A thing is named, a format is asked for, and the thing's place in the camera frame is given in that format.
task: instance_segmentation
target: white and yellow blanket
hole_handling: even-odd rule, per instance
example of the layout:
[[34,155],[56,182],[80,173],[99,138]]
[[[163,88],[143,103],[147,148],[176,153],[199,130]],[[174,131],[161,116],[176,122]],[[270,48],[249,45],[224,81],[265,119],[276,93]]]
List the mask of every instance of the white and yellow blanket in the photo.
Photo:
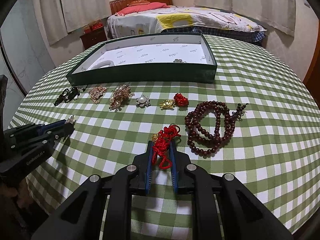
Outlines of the white and yellow blanket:
[[267,31],[257,23],[233,13],[196,7],[176,7],[148,10],[108,18],[108,29],[114,38],[160,33],[165,29],[205,26],[241,32]]

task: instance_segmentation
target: nightstand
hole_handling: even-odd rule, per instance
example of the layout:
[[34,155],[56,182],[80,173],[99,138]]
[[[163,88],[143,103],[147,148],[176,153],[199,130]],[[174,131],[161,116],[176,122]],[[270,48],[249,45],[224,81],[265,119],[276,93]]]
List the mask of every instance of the nightstand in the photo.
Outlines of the nightstand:
[[103,27],[89,33],[85,33],[84,35],[80,36],[80,38],[82,40],[84,49],[88,49],[99,42],[107,40],[107,36]]

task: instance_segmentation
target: table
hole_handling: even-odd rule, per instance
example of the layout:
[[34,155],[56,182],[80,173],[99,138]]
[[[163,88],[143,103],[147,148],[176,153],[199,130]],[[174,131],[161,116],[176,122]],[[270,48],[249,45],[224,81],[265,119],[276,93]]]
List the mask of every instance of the table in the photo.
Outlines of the table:
[[[108,176],[131,164],[145,152],[151,134],[170,123],[180,125],[177,148],[212,174],[230,172],[291,231],[297,230],[320,206],[320,111],[294,72],[267,50],[228,38],[206,35],[218,63],[214,84],[187,82],[132,82],[135,96],[121,110],[108,109],[112,90],[100,104],[88,91],[77,101],[57,107],[53,102],[70,85],[68,71],[97,45],[47,73],[26,96],[10,127],[25,123],[51,123],[75,115],[70,140],[58,143],[52,157],[28,175],[32,197],[48,213],[92,174]],[[161,110],[159,103],[182,93],[188,110]],[[151,106],[135,106],[140,95]],[[250,103],[233,138],[211,158],[191,153],[184,116],[202,101]],[[211,133],[212,114],[201,121]],[[175,196],[170,171],[153,171],[150,195],[132,199],[132,239],[191,239],[189,196]]]

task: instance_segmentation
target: bracelet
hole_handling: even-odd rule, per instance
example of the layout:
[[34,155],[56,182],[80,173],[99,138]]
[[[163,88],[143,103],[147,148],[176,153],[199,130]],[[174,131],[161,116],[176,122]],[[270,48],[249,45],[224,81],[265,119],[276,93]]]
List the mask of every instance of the bracelet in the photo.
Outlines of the bracelet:
[[[236,121],[240,121],[241,117],[244,115],[242,111],[248,105],[245,104],[241,106],[238,104],[236,112],[232,112],[232,116],[230,116],[230,109],[226,106],[226,103],[216,102],[216,101],[205,101],[196,106],[196,109],[192,112],[189,112],[188,115],[184,118],[185,125],[188,128],[188,141],[187,144],[190,146],[191,150],[199,155],[210,155],[211,153],[215,153],[220,147],[225,145],[230,138],[232,137],[233,132],[235,131]],[[212,109],[213,112],[216,113],[216,126],[214,130],[214,135],[210,134],[206,129],[201,127],[199,120],[201,117],[207,112],[207,110]],[[221,114],[224,115],[224,136],[220,137],[220,121]],[[202,133],[206,138],[202,138],[199,133],[195,131],[195,128]],[[199,149],[195,146],[194,140],[197,140],[202,144],[210,144],[210,148],[206,151],[203,149]]]

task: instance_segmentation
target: open box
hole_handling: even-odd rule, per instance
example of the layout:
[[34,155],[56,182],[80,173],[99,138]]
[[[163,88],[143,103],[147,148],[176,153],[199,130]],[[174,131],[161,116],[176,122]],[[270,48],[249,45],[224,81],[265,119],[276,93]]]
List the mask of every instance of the open box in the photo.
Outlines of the open box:
[[[174,63],[177,59],[183,63]],[[213,83],[216,70],[202,34],[159,33],[106,41],[66,78],[72,86],[139,81]]]

